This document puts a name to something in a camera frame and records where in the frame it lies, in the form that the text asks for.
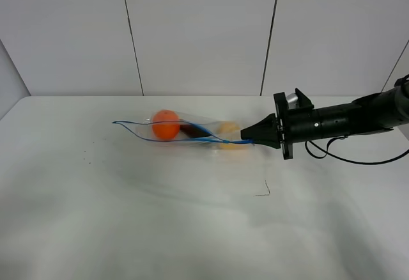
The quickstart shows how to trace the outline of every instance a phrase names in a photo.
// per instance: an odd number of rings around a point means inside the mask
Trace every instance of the silver component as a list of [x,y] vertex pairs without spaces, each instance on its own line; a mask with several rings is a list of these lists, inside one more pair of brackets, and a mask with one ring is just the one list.
[[298,97],[295,93],[290,93],[286,96],[288,109],[296,109],[298,107]]

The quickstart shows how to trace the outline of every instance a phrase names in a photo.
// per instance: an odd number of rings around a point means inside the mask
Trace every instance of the ziplock bag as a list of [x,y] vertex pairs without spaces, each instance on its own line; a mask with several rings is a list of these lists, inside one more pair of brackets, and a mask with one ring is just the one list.
[[241,128],[234,121],[213,120],[170,110],[161,110],[141,121],[113,123],[151,143],[170,145],[213,143],[218,144],[219,148],[252,143],[251,140],[242,140]]

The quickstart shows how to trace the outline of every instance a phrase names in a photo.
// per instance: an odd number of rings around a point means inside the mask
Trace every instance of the white wall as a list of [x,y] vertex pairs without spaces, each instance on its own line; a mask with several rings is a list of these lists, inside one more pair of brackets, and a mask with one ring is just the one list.
[[380,91],[408,24],[409,0],[278,0],[263,94]]
[[[405,51],[403,51],[402,56],[397,62],[394,71],[389,77],[388,82],[385,85],[384,91],[390,90],[394,87],[397,79],[404,77],[409,74],[409,47],[406,46]],[[403,125],[399,127],[402,133],[409,139],[409,125]]]
[[124,0],[0,0],[0,38],[33,95],[140,95]]
[[146,95],[259,95],[274,0],[127,0]]
[[0,119],[29,92],[0,41]]

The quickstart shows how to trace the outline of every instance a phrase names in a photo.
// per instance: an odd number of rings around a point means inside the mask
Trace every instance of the white table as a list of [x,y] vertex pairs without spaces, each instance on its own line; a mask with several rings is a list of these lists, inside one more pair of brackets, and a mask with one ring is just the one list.
[[[313,98],[316,107],[352,98]],[[271,97],[30,97],[0,121],[0,279],[408,279],[409,162],[149,146],[111,124],[173,109],[244,126]],[[375,161],[400,131],[334,143]],[[267,193],[265,181],[271,195]]]

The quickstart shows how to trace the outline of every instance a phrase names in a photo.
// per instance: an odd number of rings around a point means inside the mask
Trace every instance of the orange ball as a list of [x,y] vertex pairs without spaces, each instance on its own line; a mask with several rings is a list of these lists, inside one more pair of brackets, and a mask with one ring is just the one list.
[[[172,111],[163,109],[157,112],[152,118],[152,122],[161,121],[179,121],[179,116]],[[169,123],[154,123],[152,124],[152,131],[157,138],[163,141],[170,141],[178,135],[180,124],[176,122]]]

